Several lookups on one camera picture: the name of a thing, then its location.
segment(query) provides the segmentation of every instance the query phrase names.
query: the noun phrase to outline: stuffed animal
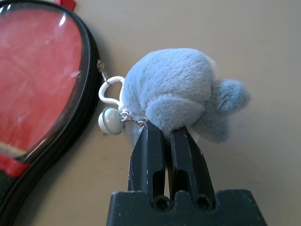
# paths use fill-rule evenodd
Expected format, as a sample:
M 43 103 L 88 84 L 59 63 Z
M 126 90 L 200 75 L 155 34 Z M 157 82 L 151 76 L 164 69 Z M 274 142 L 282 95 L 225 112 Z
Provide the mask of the stuffed animal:
M 245 107 L 250 95 L 239 81 L 216 79 L 216 71 L 214 61 L 195 49 L 147 54 L 124 80 L 119 110 L 131 119 L 125 130 L 137 140 L 141 127 L 133 121 L 147 120 L 166 137 L 186 126 L 211 141 L 225 141 L 228 115 Z

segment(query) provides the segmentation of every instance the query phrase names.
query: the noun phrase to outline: beige table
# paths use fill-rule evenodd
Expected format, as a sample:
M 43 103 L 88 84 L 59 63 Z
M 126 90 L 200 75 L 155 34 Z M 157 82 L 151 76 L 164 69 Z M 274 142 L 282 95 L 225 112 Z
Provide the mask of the beige table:
M 77 0 L 111 75 L 150 51 L 190 47 L 245 82 L 250 105 L 223 145 L 199 141 L 214 188 L 250 189 L 270 226 L 301 225 L 301 1 Z M 110 90 L 117 97 L 118 87 Z M 131 150 L 97 117 L 40 180 L 15 226 L 104 226 L 111 193 L 126 190 Z

